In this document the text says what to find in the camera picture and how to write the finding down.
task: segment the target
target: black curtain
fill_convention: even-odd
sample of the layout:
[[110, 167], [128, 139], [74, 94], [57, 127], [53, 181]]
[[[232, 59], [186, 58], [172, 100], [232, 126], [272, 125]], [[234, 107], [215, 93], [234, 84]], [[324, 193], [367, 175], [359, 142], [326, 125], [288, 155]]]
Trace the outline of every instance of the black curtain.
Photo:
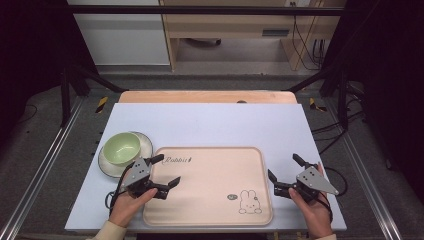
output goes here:
[[[348, 8], [372, 9], [376, 1], [348, 1]], [[366, 14], [340, 20], [324, 67], [352, 36]], [[386, 157], [401, 170], [424, 202], [424, 2], [381, 0], [372, 12], [344, 70], [364, 85], [364, 110]]]
[[0, 143], [31, 96], [60, 85], [65, 67], [98, 74], [74, 16], [44, 11], [45, 4], [68, 3], [0, 0]]

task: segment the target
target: plate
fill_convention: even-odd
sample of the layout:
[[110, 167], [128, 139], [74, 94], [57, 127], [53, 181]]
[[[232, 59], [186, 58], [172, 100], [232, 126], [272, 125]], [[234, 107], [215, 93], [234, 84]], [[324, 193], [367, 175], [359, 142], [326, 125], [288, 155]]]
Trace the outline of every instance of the plate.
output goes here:
[[[139, 157], [142, 157], [142, 158], [152, 157], [153, 144], [150, 141], [150, 139], [146, 135], [140, 132], [133, 132], [133, 131], [131, 132], [137, 135], [137, 137], [140, 139], [141, 150], [140, 150]], [[99, 163], [100, 170], [102, 170], [102, 172], [108, 175], [109, 177], [119, 178], [121, 177], [122, 173], [125, 170], [125, 166], [124, 167], [116, 166], [106, 160], [104, 152], [103, 152], [103, 147], [102, 149], [100, 149], [98, 163]]]

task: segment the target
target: human hand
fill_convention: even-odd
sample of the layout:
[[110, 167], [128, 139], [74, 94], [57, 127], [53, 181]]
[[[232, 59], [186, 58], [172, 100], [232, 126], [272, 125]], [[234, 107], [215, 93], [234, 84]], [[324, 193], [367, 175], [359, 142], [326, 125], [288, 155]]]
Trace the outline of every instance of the human hand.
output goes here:
[[124, 192], [118, 196], [113, 206], [112, 213], [109, 216], [109, 222], [121, 227], [128, 227], [131, 219], [137, 211], [157, 193], [157, 189], [149, 189], [138, 198], [131, 197], [128, 192]]
[[[322, 166], [318, 164], [318, 171], [323, 175]], [[328, 209], [321, 203], [312, 200], [306, 203], [302, 196], [293, 188], [289, 189], [293, 202], [300, 208], [306, 221], [311, 239], [322, 238], [333, 234]], [[327, 203], [326, 193], [318, 194], [318, 199]]]

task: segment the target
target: rabbit illustration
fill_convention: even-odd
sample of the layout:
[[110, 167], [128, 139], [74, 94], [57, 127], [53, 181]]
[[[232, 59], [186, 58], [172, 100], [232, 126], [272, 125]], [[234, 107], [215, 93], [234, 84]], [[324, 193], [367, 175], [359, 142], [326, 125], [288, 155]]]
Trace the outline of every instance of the rabbit illustration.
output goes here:
[[240, 200], [240, 210], [239, 213], [241, 214], [255, 214], [255, 213], [262, 213], [261, 210], [261, 204], [259, 203], [258, 198], [256, 197], [256, 192], [253, 190], [246, 191], [243, 190], [240, 193], [241, 200]]

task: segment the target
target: beige placemat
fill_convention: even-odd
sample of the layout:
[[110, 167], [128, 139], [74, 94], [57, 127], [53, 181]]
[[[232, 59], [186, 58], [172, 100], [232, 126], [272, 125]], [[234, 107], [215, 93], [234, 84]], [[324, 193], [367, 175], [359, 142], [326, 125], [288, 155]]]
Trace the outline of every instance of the beige placemat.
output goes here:
[[272, 219], [262, 154], [253, 147], [166, 147], [151, 180], [167, 184], [181, 176], [166, 200], [143, 211], [152, 226], [265, 225]]

